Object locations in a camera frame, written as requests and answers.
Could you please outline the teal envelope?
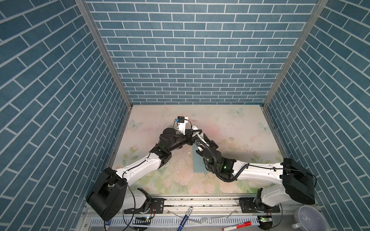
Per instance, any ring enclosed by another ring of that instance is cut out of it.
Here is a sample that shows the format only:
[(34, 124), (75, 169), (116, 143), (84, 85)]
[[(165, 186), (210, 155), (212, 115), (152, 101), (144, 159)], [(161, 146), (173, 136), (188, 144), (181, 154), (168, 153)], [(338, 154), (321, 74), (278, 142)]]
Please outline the teal envelope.
[(193, 172), (194, 173), (208, 173), (205, 167), (203, 157), (197, 153), (197, 146), (192, 145), (192, 160), (193, 160)]

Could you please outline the white glue stick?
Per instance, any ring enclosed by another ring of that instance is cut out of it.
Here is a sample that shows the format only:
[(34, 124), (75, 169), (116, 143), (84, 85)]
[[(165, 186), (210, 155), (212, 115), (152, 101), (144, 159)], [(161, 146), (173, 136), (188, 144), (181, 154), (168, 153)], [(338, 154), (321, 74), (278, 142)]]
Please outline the white glue stick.
[(203, 138), (202, 130), (198, 129), (196, 126), (192, 127), (191, 132), (192, 132), (192, 137), (198, 136), (198, 137)]

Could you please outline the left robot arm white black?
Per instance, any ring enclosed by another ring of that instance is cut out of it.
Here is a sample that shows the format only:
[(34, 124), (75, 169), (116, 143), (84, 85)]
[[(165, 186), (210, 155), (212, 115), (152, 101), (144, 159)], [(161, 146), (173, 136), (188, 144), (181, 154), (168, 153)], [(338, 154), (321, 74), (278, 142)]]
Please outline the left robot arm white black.
[(171, 159), (173, 150), (185, 144), (192, 146), (193, 135), (197, 132), (202, 133), (202, 130), (185, 130), (183, 134), (177, 134), (172, 128), (165, 129), (159, 142), (144, 158), (117, 170), (104, 169), (87, 193), (86, 202), (103, 221), (109, 221), (123, 208), (126, 191), (131, 185), (164, 166)]

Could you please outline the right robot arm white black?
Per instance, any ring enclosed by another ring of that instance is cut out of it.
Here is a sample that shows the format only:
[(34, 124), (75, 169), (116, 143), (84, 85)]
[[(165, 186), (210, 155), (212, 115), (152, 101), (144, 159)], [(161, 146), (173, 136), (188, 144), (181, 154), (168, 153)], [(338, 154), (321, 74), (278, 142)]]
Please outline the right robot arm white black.
[(200, 137), (192, 140), (198, 148), (197, 153), (203, 157), (206, 169), (223, 182), (249, 180), (272, 185), (267, 189), (258, 189), (256, 206), (272, 208), (290, 200), (304, 205), (315, 204), (317, 178), (296, 161), (285, 158), (281, 163), (251, 164), (223, 157), (213, 141)]

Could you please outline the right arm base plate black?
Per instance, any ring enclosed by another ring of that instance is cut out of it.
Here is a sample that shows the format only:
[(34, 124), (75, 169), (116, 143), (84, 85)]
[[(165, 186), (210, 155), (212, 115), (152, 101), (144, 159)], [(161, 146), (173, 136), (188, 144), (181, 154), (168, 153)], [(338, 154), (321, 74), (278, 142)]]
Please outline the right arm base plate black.
[(276, 205), (274, 207), (257, 206), (255, 204), (255, 198), (242, 197), (239, 199), (239, 205), (242, 213), (279, 213), (280, 207)]

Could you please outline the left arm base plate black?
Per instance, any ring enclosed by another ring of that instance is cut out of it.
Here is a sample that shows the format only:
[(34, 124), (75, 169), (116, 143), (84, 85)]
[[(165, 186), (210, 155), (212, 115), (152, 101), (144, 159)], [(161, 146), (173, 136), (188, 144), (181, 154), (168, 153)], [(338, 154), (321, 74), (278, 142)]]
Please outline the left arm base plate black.
[(164, 198), (151, 198), (150, 202), (147, 199), (139, 208), (130, 208), (124, 211), (125, 214), (162, 214), (164, 210)]

